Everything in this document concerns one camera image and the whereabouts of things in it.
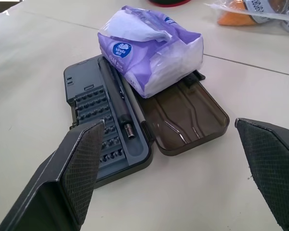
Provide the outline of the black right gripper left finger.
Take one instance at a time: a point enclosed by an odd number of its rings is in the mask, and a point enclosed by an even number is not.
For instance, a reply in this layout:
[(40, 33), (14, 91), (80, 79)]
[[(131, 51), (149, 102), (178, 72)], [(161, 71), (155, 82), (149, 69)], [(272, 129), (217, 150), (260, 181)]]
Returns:
[(92, 199), (105, 121), (71, 129), (37, 168), (0, 231), (79, 231)]

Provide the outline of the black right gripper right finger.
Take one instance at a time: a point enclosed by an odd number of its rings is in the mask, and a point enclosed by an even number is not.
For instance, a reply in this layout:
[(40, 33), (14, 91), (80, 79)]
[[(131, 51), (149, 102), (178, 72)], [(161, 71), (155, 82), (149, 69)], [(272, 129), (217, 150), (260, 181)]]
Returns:
[(237, 118), (235, 127), (258, 190), (289, 231), (289, 129), (246, 118)]

